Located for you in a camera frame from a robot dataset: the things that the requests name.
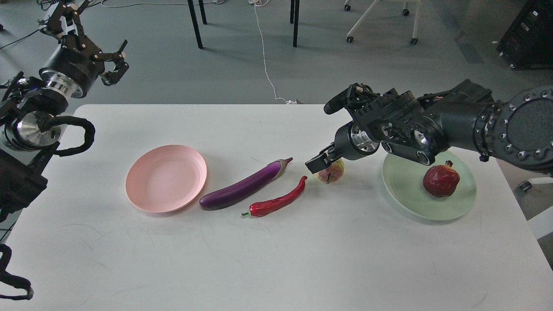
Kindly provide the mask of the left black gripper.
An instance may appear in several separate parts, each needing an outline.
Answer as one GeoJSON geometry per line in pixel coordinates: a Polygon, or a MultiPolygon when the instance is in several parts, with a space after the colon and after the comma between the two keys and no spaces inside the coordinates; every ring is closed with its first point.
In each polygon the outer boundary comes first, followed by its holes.
{"type": "Polygon", "coordinates": [[[53,55],[39,70],[39,76],[44,81],[56,73],[70,78],[78,86],[71,95],[74,98],[86,97],[98,76],[103,85],[116,85],[130,67],[123,52],[127,40],[117,51],[103,53],[84,34],[80,16],[90,3],[90,0],[61,0],[47,10],[44,19],[38,20],[39,32],[59,42],[53,55]],[[105,63],[112,63],[113,69],[106,70],[105,63]]]}

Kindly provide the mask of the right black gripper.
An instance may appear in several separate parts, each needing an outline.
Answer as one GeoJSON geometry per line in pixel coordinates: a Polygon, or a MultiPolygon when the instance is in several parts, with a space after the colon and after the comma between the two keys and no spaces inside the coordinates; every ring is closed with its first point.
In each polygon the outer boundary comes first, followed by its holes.
{"type": "Polygon", "coordinates": [[[325,169],[328,173],[344,173],[343,158],[356,161],[374,154],[379,146],[380,143],[371,140],[357,124],[348,122],[338,128],[334,135],[334,145],[330,144],[306,161],[305,165],[313,175],[325,169]]]}

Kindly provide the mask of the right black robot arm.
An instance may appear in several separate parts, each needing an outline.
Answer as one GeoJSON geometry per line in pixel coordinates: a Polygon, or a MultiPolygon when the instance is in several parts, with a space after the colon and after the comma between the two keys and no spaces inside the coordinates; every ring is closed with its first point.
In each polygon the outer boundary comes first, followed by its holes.
{"type": "Polygon", "coordinates": [[[448,91],[415,97],[411,91],[383,94],[353,83],[324,105],[326,114],[345,109],[352,120],[334,141],[306,162],[312,173],[340,158],[355,161],[379,147],[421,165],[451,147],[494,157],[526,171],[553,170],[552,86],[524,90],[496,101],[490,90],[466,79],[448,91]]]}

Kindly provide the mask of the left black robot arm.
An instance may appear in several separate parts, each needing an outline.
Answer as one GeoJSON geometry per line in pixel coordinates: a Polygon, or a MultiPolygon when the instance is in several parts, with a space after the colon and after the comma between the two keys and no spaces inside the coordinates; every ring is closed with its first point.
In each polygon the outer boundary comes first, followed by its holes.
{"type": "Polygon", "coordinates": [[[45,167],[53,156],[83,153],[95,140],[89,120],[65,114],[69,100],[86,97],[97,79],[116,85],[129,69],[123,53],[127,41],[108,53],[85,35],[80,17],[89,6],[89,0],[61,0],[51,7],[38,32],[57,40],[53,55],[38,77],[19,72],[1,84],[1,283],[20,291],[2,299],[34,295],[30,281],[8,272],[12,250],[6,240],[22,210],[47,188],[45,167]]]}

